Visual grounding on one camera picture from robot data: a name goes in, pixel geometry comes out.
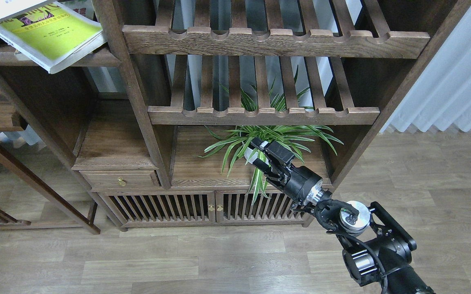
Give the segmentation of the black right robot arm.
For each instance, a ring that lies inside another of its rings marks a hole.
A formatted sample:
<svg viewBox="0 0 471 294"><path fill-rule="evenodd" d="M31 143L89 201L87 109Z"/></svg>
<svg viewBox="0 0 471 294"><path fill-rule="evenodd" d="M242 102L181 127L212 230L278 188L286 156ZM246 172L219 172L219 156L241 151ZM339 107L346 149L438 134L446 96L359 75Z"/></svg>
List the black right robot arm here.
<svg viewBox="0 0 471 294"><path fill-rule="evenodd" d="M383 294L433 294L411 266L415 240L378 203L332 199L323 179L292 164L294 154L276 141L251 141L267 158L252 160L267 182L293 200L294 212L306 212L334 234L351 278L361 287L378 282Z"/></svg>

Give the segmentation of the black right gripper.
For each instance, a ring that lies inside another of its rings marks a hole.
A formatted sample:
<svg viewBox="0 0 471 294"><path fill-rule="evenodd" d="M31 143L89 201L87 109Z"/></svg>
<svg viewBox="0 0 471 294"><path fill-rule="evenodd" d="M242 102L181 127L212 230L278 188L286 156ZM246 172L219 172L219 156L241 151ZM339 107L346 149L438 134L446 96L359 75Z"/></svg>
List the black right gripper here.
<svg viewBox="0 0 471 294"><path fill-rule="evenodd" d="M322 178L305 166L294 166L291 162L295 155L289 149L277 141L265 142L259 138L252 139L250 145L263 152L269 160L266 164L256 158L254 166L263 172L269 183L291 197L295 203L315 205L324 199Z"/></svg>

